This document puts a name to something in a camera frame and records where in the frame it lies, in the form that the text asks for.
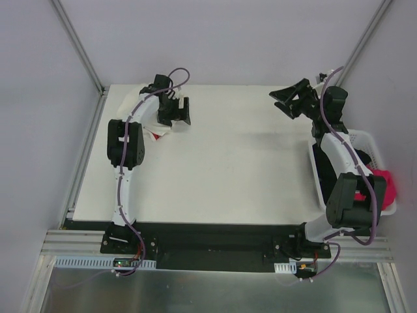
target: gray wall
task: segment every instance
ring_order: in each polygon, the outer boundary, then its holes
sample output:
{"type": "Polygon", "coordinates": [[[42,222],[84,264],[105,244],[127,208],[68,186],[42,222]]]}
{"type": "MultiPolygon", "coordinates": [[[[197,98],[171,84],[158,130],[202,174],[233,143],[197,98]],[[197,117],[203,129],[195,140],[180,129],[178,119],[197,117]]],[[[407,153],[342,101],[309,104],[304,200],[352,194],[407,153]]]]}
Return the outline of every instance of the gray wall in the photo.
{"type": "Polygon", "coordinates": [[[105,85],[288,85],[346,62],[381,0],[63,0],[105,85]]]}
{"type": "Polygon", "coordinates": [[[401,282],[417,312],[417,1],[396,0],[344,87],[348,126],[375,137],[398,188],[398,212],[382,221],[401,282]]]}
{"type": "Polygon", "coordinates": [[[46,0],[0,1],[0,312],[56,228],[98,94],[46,0]]]}

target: plastic basket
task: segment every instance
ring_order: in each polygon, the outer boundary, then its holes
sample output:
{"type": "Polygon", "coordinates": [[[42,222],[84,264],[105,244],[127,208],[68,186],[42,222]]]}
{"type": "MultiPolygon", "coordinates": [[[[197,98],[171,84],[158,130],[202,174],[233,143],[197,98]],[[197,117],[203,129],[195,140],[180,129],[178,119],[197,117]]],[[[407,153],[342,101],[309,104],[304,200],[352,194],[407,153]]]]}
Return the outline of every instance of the plastic basket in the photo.
{"type": "MultiPolygon", "coordinates": [[[[355,149],[362,150],[366,152],[371,157],[371,163],[369,166],[376,170],[385,170],[384,162],[382,161],[381,154],[378,151],[377,145],[373,140],[372,136],[367,132],[361,130],[353,130],[349,129],[349,138],[351,140],[352,146],[355,149]]],[[[313,168],[313,175],[315,181],[315,188],[317,191],[317,195],[319,197],[319,204],[323,211],[326,210],[326,204],[323,200],[323,195],[321,193],[320,182],[319,182],[319,175],[317,174],[317,168],[315,166],[315,159],[313,153],[313,145],[315,144],[315,138],[310,138],[308,142],[308,153],[311,161],[311,166],[313,168]]],[[[381,215],[391,215],[397,210],[397,203],[396,200],[389,205],[385,210],[381,212],[381,215]]]]}

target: red cloth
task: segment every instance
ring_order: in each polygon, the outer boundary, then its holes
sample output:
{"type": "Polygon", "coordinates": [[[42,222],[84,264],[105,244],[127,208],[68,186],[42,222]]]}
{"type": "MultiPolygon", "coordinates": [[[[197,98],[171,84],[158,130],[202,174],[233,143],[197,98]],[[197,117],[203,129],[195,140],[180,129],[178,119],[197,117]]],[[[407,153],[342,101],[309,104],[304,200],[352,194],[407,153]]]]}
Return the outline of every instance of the red cloth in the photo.
{"type": "MultiPolygon", "coordinates": [[[[369,170],[372,172],[373,175],[382,176],[383,178],[385,178],[386,190],[385,190],[384,201],[382,203],[382,210],[385,210],[386,207],[388,207],[394,202],[395,197],[397,196],[397,190],[395,189],[395,185],[394,185],[394,181],[392,180],[391,173],[389,171],[374,170],[372,168],[370,168],[369,170]]],[[[355,194],[354,199],[364,200],[365,196],[360,193],[357,193],[355,194]]]]}

